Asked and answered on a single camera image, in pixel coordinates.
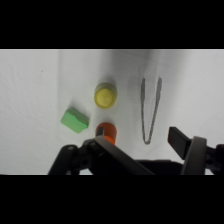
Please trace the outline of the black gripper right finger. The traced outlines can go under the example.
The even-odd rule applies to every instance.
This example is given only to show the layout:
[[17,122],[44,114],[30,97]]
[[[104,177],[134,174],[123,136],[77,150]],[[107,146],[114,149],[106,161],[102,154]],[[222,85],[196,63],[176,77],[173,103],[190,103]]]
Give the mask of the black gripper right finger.
[[176,127],[169,128],[167,141],[184,161],[182,175],[204,175],[206,169],[224,175],[224,144],[209,147],[205,138],[190,139]]

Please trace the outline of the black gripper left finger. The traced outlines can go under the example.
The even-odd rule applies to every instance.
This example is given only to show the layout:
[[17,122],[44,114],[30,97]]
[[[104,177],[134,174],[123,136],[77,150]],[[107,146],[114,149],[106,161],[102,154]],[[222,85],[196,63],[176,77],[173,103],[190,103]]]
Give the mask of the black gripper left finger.
[[132,159],[104,137],[104,128],[96,137],[85,140],[81,147],[63,146],[56,156],[49,175],[79,175],[88,169],[93,175],[153,175],[153,172]]

